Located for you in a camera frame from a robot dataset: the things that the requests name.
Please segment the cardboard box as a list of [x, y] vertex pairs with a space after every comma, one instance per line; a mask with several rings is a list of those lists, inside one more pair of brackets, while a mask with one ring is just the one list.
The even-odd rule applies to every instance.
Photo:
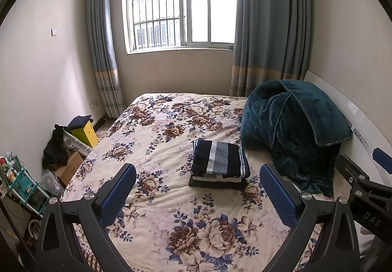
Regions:
[[70, 153], [68, 163], [65, 166], [58, 166], [55, 173], [61, 184], [66, 187], [70, 180], [73, 178], [76, 171], [79, 169], [83, 162], [82, 156], [79, 152], [74, 151]]

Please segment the white storage bin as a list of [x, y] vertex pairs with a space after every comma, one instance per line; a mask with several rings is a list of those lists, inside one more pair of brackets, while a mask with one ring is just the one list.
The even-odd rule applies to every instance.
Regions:
[[83, 157], [87, 157], [91, 153], [92, 148], [90, 146], [69, 133], [67, 128], [63, 128], [63, 130], [63, 144], [65, 148], [77, 151]]

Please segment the blue-grey curtain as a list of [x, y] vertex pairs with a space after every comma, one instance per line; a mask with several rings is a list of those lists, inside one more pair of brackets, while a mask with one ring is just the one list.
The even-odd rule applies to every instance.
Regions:
[[110, 0], [87, 0], [87, 27], [104, 111], [109, 118], [118, 118], [124, 106], [112, 36]]
[[311, 0], [237, 0], [231, 96], [271, 80], [302, 80], [308, 69]]

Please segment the left blue-grey curtain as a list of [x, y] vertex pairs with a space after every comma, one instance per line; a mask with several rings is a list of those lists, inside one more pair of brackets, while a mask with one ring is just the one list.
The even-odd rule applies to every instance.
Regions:
[[118, 118], [124, 106], [112, 36], [110, 0], [87, 0], [87, 27], [104, 111], [109, 118]]

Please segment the black clothes pile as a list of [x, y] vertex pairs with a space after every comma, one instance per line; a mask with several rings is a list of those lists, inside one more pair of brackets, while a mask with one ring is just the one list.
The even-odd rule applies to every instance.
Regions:
[[70, 157], [70, 150], [64, 146], [64, 131], [67, 128], [54, 125], [51, 139], [43, 150], [42, 167], [44, 170], [53, 165], [66, 166]]

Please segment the white and black garment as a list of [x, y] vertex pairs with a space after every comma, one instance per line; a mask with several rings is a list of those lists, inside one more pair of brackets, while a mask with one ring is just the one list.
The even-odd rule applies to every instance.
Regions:
[[247, 185], [248, 182], [243, 177], [202, 177], [191, 175], [189, 178], [189, 186], [197, 188], [243, 190]]

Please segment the yellow box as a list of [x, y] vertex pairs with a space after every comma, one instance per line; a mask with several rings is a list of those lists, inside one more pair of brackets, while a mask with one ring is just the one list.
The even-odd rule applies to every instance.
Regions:
[[98, 144], [98, 137], [90, 121], [83, 128], [72, 130], [71, 134], [92, 148]]

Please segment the white headboard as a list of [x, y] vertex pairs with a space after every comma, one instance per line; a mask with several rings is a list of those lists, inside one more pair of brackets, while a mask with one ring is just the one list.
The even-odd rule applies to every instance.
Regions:
[[304, 80], [313, 83], [331, 98], [352, 130], [352, 139], [342, 143], [340, 152], [355, 162], [372, 181], [390, 187], [391, 175], [373, 160], [373, 150], [377, 148], [391, 155], [391, 145], [380, 130], [352, 101], [316, 74], [307, 71]]

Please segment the teal shelf rack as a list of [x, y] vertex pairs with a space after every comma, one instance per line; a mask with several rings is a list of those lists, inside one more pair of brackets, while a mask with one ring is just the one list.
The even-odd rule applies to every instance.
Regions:
[[44, 216], [50, 196], [31, 177], [18, 156], [10, 155], [10, 159], [1, 156], [1, 179], [7, 192], [16, 196], [21, 204], [37, 216]]

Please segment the dark navy folded cloth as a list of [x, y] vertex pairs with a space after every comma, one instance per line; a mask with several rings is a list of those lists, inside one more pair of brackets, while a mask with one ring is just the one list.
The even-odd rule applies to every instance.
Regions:
[[87, 116], [77, 116], [72, 119], [72, 121], [68, 124], [67, 128], [72, 130], [77, 130], [83, 128], [88, 122], [92, 123], [94, 120], [91, 115]]

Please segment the dark teal plush quilt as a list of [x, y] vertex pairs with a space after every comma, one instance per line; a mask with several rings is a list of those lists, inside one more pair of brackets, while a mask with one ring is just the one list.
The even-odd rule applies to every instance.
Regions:
[[301, 190], [333, 196], [335, 160], [352, 130], [336, 104], [316, 85], [275, 80], [249, 95], [241, 144], [269, 151], [277, 171]]

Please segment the right blue-grey curtain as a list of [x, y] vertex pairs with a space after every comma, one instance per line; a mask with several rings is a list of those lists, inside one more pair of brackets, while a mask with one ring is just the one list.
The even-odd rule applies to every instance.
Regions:
[[302, 80], [308, 69], [311, 0], [237, 0], [231, 96], [271, 80]]

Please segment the window with metal bars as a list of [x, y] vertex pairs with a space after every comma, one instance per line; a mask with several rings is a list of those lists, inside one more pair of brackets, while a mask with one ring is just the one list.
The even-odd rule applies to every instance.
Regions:
[[127, 53], [231, 50], [236, 0], [122, 0]]

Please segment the navy patterned knit garment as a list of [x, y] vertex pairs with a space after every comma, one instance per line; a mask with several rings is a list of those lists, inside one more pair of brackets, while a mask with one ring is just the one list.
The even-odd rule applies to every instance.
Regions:
[[243, 146], [197, 139], [193, 144], [191, 174], [216, 179], [248, 178], [250, 166]]

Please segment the wall switch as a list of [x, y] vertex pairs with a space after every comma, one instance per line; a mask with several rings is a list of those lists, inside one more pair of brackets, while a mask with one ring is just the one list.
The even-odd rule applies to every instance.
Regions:
[[51, 34], [52, 37], [57, 36], [57, 34], [58, 34], [57, 28], [52, 28], [52, 29], [50, 30], [50, 34]]

